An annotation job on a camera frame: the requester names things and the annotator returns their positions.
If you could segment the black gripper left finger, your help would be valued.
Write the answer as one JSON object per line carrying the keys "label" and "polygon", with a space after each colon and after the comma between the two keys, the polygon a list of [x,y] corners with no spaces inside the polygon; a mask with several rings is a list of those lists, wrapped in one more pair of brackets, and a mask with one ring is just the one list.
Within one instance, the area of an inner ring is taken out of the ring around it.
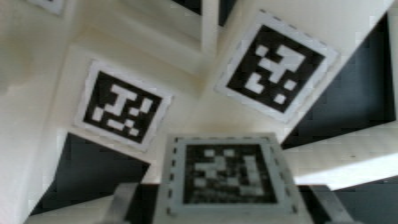
{"label": "black gripper left finger", "polygon": [[95,224],[153,224],[159,187],[137,182],[118,186],[105,216]]}

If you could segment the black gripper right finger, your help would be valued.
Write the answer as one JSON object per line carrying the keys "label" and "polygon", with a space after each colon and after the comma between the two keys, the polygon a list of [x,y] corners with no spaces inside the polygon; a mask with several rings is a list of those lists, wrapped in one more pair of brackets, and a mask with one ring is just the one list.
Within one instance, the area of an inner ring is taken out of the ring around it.
{"label": "black gripper right finger", "polygon": [[315,224],[365,224],[352,218],[336,193],[326,185],[301,185],[299,190]]}

